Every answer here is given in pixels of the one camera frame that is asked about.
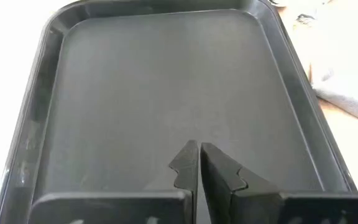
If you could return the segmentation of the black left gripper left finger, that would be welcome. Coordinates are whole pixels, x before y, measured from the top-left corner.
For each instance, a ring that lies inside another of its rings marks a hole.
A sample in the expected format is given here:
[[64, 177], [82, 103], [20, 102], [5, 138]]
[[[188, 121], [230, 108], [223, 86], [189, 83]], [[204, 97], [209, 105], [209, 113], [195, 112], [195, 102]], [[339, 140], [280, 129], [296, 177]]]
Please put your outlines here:
[[169, 163], [169, 189], [62, 192], [40, 197], [29, 223], [195, 223], [198, 146], [189, 140]]

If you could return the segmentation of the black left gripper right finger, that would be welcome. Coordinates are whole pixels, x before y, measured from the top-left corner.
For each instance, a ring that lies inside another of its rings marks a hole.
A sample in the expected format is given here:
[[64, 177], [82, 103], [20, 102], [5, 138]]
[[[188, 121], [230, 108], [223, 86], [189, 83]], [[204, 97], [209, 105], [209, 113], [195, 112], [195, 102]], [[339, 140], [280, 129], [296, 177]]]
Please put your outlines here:
[[358, 224], [358, 192], [281, 190], [211, 143], [200, 159], [212, 223]]

